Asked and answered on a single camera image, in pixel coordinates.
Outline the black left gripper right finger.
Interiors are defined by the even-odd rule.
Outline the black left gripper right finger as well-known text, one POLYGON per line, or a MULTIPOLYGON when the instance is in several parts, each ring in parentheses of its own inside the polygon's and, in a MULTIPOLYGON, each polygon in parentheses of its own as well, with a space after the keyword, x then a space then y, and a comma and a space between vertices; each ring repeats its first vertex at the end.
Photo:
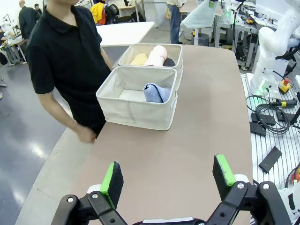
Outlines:
POLYGON ((240 211, 248 211, 258 225, 290 225, 291 220, 280 194, 271 181, 255 186, 237 181, 223 154, 214 156, 212 170, 221 203, 207 225, 231 225, 240 211))

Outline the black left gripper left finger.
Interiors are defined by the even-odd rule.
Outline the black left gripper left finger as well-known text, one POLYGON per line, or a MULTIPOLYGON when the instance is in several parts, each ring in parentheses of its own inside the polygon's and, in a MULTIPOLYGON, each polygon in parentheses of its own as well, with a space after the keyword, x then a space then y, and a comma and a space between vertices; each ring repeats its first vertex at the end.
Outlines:
POLYGON ((117 212, 117 204, 124 184, 120 164, 110 163, 99 190, 86 193, 82 198, 75 195, 62 197, 54 214, 53 225, 87 225, 99 220, 103 225, 125 225, 117 212))

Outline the person's right hand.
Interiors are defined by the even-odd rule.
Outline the person's right hand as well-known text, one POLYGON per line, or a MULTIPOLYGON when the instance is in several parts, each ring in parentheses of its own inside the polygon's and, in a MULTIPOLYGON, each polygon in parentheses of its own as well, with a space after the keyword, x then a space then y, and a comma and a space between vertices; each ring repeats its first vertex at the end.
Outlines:
POLYGON ((83 143, 94 143, 96 134, 88 127, 77 126, 76 133, 83 143))

